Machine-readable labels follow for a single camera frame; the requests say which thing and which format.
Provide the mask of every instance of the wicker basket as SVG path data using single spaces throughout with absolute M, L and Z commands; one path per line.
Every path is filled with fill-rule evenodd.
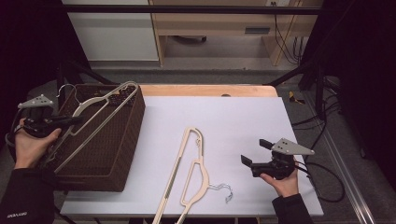
M 78 102 L 103 96 L 118 86 L 77 85 L 60 110 L 60 115 L 71 116 Z M 76 136 L 68 136 L 49 168 L 55 170 L 76 150 L 87 137 L 110 115 L 124 99 L 134 91 L 129 86 L 110 96 L 110 103 Z M 105 101 L 88 106 L 82 111 L 83 122 L 76 125 L 75 132 L 91 118 Z M 138 88 L 135 96 L 124 105 L 94 138 L 57 174 L 58 190 L 123 191 L 128 177 L 134 150 L 140 133 L 145 102 Z

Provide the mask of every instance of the black metal pole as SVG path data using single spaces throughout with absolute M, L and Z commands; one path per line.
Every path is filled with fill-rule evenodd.
M 42 9 L 61 9 L 85 13 L 183 13 L 183 14 L 276 14 L 323 15 L 341 12 L 321 7 L 235 7 L 235 6 L 143 6 L 143 5 L 44 5 Z

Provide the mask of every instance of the white cabinet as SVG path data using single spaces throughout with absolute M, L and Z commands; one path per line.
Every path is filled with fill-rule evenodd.
M 148 5 L 146 0 L 63 0 L 64 4 Z M 158 61 L 148 13 L 69 13 L 90 62 Z

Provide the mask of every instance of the person's arm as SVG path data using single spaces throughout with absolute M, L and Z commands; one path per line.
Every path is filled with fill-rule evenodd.
M 36 169 L 39 159 L 61 130 L 34 138 L 24 130 L 15 136 L 17 161 L 0 203 L 0 223 L 52 223 L 55 174 Z
M 274 187 L 277 195 L 279 195 L 278 198 L 273 200 L 279 224 L 314 223 L 298 191 L 297 169 L 290 176 L 281 180 L 276 180 L 266 174 L 261 174 L 260 177 Z

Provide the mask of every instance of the human hand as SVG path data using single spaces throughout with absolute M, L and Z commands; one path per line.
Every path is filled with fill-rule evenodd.
M 277 192 L 277 195 L 279 196 L 286 198 L 291 195 L 299 193 L 297 169 L 294 169 L 294 171 L 288 177 L 285 177 L 281 180 L 276 180 L 270 175 L 267 175 L 265 173 L 260 174 L 260 177 L 269 185 L 274 187 L 274 189 Z
M 61 131 L 61 129 L 56 129 L 47 137 L 36 138 L 24 129 L 18 130 L 15 135 L 17 161 L 14 169 L 34 168 L 51 143 L 58 138 Z

